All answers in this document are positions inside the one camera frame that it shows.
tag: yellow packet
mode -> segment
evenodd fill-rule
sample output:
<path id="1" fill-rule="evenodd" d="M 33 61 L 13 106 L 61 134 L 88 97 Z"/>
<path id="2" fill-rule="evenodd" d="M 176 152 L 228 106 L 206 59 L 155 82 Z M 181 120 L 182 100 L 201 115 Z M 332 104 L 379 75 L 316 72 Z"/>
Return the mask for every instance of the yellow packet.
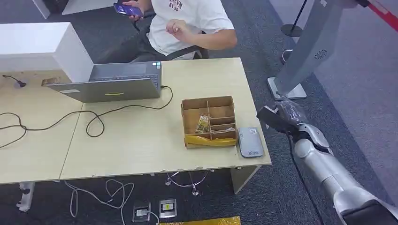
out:
<path id="1" fill-rule="evenodd" d="M 198 125 L 196 126 L 196 133 L 202 134 L 208 132 L 210 132 L 209 117 L 205 115 L 200 116 Z"/>

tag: floor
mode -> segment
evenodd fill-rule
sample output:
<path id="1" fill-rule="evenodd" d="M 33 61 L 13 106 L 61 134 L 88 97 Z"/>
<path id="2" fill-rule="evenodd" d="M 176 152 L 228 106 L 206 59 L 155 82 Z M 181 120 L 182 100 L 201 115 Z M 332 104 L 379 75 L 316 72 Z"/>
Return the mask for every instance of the floor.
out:
<path id="1" fill-rule="evenodd" d="M 239 43 L 234 49 L 211 52 L 211 57 L 241 57 L 252 96 L 257 109 L 273 104 L 266 80 L 275 75 L 282 64 L 279 61 L 283 49 L 292 48 L 292 39 L 284 36 L 279 28 L 280 17 L 269 0 L 223 0 L 225 10 L 235 25 Z M 43 22 L 39 17 L 0 17 L 0 23 Z M 130 22 L 116 15 L 111 8 L 93 10 L 74 15 L 53 15 L 47 22 L 71 21 L 88 53 L 94 61 L 101 54 L 134 35 Z M 337 158 L 353 173 L 354 177 L 370 192 L 392 203 L 378 176 L 359 145 L 344 124 L 343 118 L 331 101 L 319 78 L 312 75 L 302 83 L 308 98 L 297 100 L 307 112 L 310 121 L 328 138 Z M 272 166 L 262 167 L 239 195 L 233 195 L 228 170 L 211 173 L 199 185 L 200 195 L 192 196 L 189 188 L 167 187 L 165 175 L 118 177 L 117 180 L 135 183 L 131 200 L 126 204 L 126 224 L 135 200 L 149 200 L 153 205 L 162 199 L 176 198 L 181 209 L 176 218 L 168 221 L 192 221 L 209 218 L 241 216 L 242 224 L 251 225 L 308 225 L 319 224 L 315 211 L 303 185 L 291 163 L 288 143 L 284 135 L 263 127 L 272 159 Z M 299 167 L 304 175 L 322 218 L 327 225 L 340 224 L 323 190 Z M 181 182 L 187 177 L 179 178 Z M 72 180 L 72 184 L 96 193 L 101 199 L 109 198 L 105 192 L 105 179 Z M 3 224 L 30 225 L 120 225 L 120 212 L 100 205 L 87 194 L 79 196 L 79 214 L 74 219 L 69 213 L 71 190 L 62 182 L 41 182 L 35 189 L 32 209 L 20 213 L 14 204 L 20 200 L 17 184 L 0 186 L 0 221 Z"/>
<path id="2" fill-rule="evenodd" d="M 270 2 L 284 23 L 294 21 L 303 3 L 296 0 Z M 298 22 L 302 28 L 313 2 L 307 2 Z M 398 15 L 398 1 L 380 0 L 380 3 Z M 396 40 L 398 33 L 369 8 L 346 9 L 338 31 L 336 52 L 315 71 L 315 75 L 389 195 L 398 204 Z"/>

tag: smartphone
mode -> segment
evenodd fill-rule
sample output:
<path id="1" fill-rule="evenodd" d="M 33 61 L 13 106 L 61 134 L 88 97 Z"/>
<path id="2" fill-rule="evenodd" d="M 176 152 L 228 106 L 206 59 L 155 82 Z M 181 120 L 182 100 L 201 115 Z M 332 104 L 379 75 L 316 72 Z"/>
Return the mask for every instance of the smartphone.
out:
<path id="1" fill-rule="evenodd" d="M 133 6 L 126 6 L 119 3 L 113 3 L 113 7 L 115 8 L 116 12 L 122 15 L 137 15 L 139 17 L 143 17 L 141 10 L 137 7 Z"/>

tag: cardboard organizer tray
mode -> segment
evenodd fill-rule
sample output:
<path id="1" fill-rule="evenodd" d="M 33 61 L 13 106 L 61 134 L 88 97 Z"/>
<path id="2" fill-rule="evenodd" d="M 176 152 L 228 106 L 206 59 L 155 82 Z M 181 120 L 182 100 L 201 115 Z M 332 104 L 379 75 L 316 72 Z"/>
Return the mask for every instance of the cardboard organizer tray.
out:
<path id="1" fill-rule="evenodd" d="M 185 135 L 196 135 L 210 140 L 218 138 L 237 139 L 234 103 L 231 96 L 183 100 L 181 110 Z M 209 117 L 210 132 L 197 134 L 196 126 L 201 115 Z M 223 131 L 228 128 L 234 128 L 234 130 Z M 185 145 L 187 148 L 199 147 L 195 144 L 185 143 Z"/>

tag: white t-shirt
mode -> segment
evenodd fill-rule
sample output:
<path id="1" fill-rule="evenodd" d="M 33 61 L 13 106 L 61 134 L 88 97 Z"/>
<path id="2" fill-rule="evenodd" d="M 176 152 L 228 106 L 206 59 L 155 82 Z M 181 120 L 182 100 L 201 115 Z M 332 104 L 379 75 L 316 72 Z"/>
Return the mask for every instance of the white t-shirt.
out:
<path id="1" fill-rule="evenodd" d="M 220 30 L 234 30 L 225 13 L 221 0 L 152 0 L 156 13 L 153 18 L 149 42 L 158 52 L 168 55 L 191 46 L 167 33 L 166 25 L 171 19 L 184 20 L 193 33 L 213 34 Z M 178 59 L 193 59 L 194 52 Z"/>

